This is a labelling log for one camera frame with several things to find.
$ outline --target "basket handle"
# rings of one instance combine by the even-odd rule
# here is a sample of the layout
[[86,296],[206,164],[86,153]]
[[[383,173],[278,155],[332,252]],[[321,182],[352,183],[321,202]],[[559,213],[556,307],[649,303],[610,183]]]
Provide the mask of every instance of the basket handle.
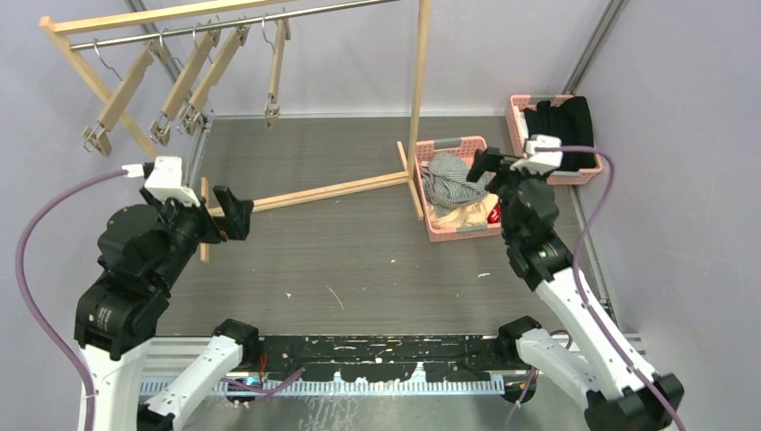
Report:
[[488,228],[489,228],[488,224],[479,224],[478,226],[458,227],[457,233],[485,231]]
[[461,137],[446,137],[444,139],[434,139],[434,150],[450,150],[452,148],[459,148],[462,145]]
[[574,178],[574,177],[581,177],[581,172],[573,172],[573,171],[552,171],[553,177],[566,177],[566,178]]

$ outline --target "white wall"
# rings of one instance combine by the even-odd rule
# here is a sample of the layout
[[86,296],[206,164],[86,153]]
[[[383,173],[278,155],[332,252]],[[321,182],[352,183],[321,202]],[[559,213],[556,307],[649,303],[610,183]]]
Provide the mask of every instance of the white wall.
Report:
[[[193,0],[146,0],[151,8]],[[341,0],[299,0],[220,13],[223,21]],[[423,112],[501,114],[512,94],[563,89],[606,0],[433,1]],[[415,61],[416,0],[291,20],[281,79],[283,114],[388,114],[409,112]],[[165,23],[193,26],[198,19]],[[267,25],[274,38],[275,25]],[[172,39],[179,57],[190,38]],[[211,92],[218,114],[262,115],[272,50],[251,28],[249,39]]]
[[[629,2],[582,83],[617,184],[593,228],[688,429],[758,429],[761,3]],[[603,187],[582,188],[585,206]]]
[[[0,10],[5,17],[0,24],[5,35],[0,40],[4,140],[0,161],[4,200],[0,428],[70,430],[77,423],[79,377],[22,303],[13,273],[16,242],[31,216],[57,193],[121,164],[139,163],[144,153],[121,126],[111,134],[114,149],[109,158],[82,149],[80,133],[94,122],[102,104],[37,24],[46,14],[65,21],[127,9],[121,0],[36,0],[4,2]],[[136,31],[128,29],[121,34]],[[120,47],[102,52],[124,73],[138,50]],[[117,79],[103,76],[115,88]],[[154,63],[128,108],[141,126],[147,127],[155,117],[170,88],[169,78]],[[170,147],[161,151],[185,155],[188,149],[189,141],[175,136]],[[96,239],[113,212],[140,202],[139,187],[135,180],[114,180],[91,189],[54,210],[31,237],[26,261],[31,291],[53,326],[72,343],[76,301],[100,274],[95,263],[99,254]]]

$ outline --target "pink basket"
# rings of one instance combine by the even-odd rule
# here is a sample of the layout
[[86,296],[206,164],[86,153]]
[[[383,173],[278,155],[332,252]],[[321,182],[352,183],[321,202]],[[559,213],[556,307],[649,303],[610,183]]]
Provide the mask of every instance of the pink basket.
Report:
[[464,240],[466,238],[478,238],[481,236],[500,234],[502,225],[499,223],[461,227],[458,229],[433,228],[428,215],[428,205],[425,199],[425,191],[423,189],[423,176],[420,173],[420,163],[430,162],[436,152],[446,151],[452,153],[470,165],[473,163],[473,155],[476,150],[485,149],[486,141],[481,136],[436,139],[434,141],[421,141],[417,143],[417,157],[415,159],[417,187],[420,190],[420,199],[423,202],[423,213],[425,214],[425,225],[428,228],[428,239],[431,240],[431,242]]
[[[564,101],[571,99],[573,96],[569,94],[558,94],[556,96],[531,96],[527,94],[519,94],[510,98],[510,111],[508,112],[507,128],[510,130],[510,140],[512,142],[512,151],[516,156],[523,157],[523,143],[528,136],[522,136],[520,128],[518,127],[519,114],[526,108],[535,110],[537,103],[540,101],[550,101],[552,106],[560,106]],[[547,182],[553,185],[579,185],[590,182],[595,175],[602,172],[602,161],[599,156],[595,154],[595,160],[597,166],[594,168],[580,169],[578,172],[561,172],[555,171],[549,176]]]

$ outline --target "gray floor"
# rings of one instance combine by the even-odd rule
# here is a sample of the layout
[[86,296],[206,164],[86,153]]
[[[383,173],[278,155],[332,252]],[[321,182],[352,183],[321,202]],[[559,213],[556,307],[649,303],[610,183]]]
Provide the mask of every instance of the gray floor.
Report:
[[[266,198],[401,171],[408,119],[281,119],[270,132],[263,123],[215,120],[201,175]],[[473,135],[510,151],[502,117],[421,121],[420,140]],[[568,188],[555,196],[555,228],[572,248]],[[254,214],[247,241],[188,264],[159,334],[208,335],[226,318],[267,334],[493,334],[525,314],[559,326],[512,274],[500,237],[430,243],[400,185]]]

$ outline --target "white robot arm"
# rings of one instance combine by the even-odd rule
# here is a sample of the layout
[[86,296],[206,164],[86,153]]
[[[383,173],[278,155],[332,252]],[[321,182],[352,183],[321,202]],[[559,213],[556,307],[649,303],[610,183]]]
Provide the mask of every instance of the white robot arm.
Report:
[[[203,355],[165,391],[138,406],[143,365],[170,290],[201,242],[245,240],[251,201],[214,187],[224,216],[182,186],[179,157],[144,167],[147,205],[114,214],[98,240],[99,279],[79,299],[74,326],[95,389],[94,431],[180,431],[190,413],[232,369],[261,356],[258,329],[228,320],[214,330]],[[130,176],[139,176],[139,170]],[[80,430],[84,430],[86,400]]]
[[554,148],[560,148],[558,138],[532,136],[524,146],[526,158],[503,155],[496,148],[478,151],[468,180],[495,172],[486,190],[500,199],[510,265],[560,318],[585,361],[568,353],[529,316],[499,329],[497,350],[541,370],[584,409],[592,431],[661,430],[671,417],[653,390],[676,409],[684,388],[673,374],[658,375],[598,302],[584,300],[594,295],[581,271],[577,286],[573,256],[554,231],[558,208],[547,177],[562,159]]

